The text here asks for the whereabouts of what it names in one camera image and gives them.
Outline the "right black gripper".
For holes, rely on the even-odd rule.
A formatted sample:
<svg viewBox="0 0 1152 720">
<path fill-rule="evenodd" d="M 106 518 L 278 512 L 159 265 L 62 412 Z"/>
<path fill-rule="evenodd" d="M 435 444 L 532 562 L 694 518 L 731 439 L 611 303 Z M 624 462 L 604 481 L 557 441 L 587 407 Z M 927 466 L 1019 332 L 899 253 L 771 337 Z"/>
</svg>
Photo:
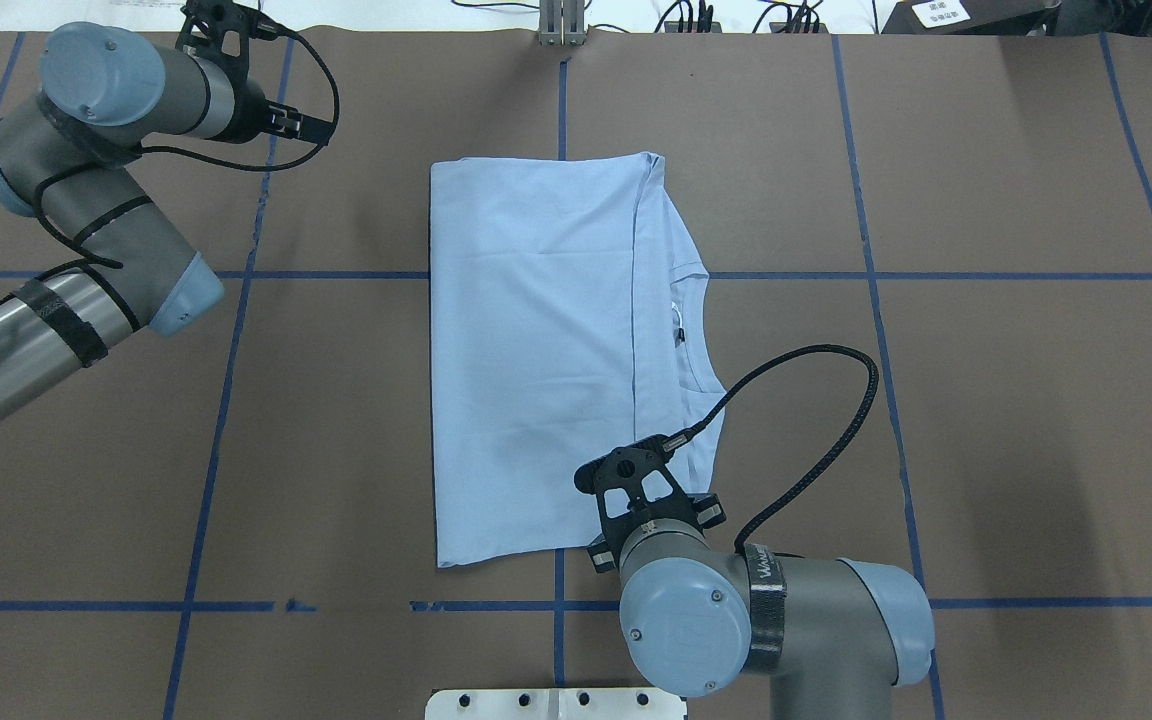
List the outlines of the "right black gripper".
<svg viewBox="0 0 1152 720">
<path fill-rule="evenodd" d="M 643 509 L 626 506 L 611 516 L 607 493 L 596 495 L 602 533 L 586 546 L 594 571 L 632 575 L 650 562 L 685 559 L 710 570 L 723 570 L 723 555 L 710 548 L 705 530 L 721 525 L 726 511 L 717 493 L 664 497 Z"/>
</svg>

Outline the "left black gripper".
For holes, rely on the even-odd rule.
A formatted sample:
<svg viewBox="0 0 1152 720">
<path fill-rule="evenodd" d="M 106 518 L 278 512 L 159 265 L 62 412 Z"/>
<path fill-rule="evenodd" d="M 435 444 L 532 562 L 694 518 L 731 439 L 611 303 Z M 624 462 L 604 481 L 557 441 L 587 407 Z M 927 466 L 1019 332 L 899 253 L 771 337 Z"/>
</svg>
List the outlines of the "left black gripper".
<svg viewBox="0 0 1152 720">
<path fill-rule="evenodd" d="M 234 85 L 233 90 L 233 143 L 247 143 L 265 132 L 314 145 L 328 145 L 332 141 L 334 120 L 311 118 L 283 104 L 270 104 L 260 85 Z"/>
</svg>

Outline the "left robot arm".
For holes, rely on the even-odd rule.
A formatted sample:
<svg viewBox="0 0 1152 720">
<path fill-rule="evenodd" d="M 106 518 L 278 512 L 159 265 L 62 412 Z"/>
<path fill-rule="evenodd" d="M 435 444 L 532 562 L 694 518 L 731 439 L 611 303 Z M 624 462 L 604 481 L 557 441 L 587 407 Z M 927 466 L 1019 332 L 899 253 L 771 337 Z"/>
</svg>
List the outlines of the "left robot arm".
<svg viewBox="0 0 1152 720">
<path fill-rule="evenodd" d="M 329 145 L 338 118 L 270 99 L 250 74 L 251 41 L 298 44 L 338 92 L 306 37 L 252 6 L 187 1 L 172 47 L 77 20 L 46 37 L 32 99 L 0 118 L 0 206 L 73 253 L 0 300 L 0 420 L 151 329 L 173 336 L 223 300 L 223 283 L 128 165 L 164 152 L 150 135 Z"/>
</svg>

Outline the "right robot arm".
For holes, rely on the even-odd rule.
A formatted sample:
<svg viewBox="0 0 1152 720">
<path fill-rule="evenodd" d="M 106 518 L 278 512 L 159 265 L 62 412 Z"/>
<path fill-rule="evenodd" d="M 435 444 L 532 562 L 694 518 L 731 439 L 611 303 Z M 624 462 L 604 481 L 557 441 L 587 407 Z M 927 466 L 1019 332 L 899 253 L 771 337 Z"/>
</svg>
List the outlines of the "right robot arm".
<svg viewBox="0 0 1152 720">
<path fill-rule="evenodd" d="M 773 719 L 890 719 L 893 692 L 931 674 L 931 602 L 896 566 L 718 551 L 713 493 L 636 505 L 613 488 L 596 511 L 591 564 L 617 574 L 628 655 L 660 691 L 700 700 L 759 675 Z"/>
</svg>

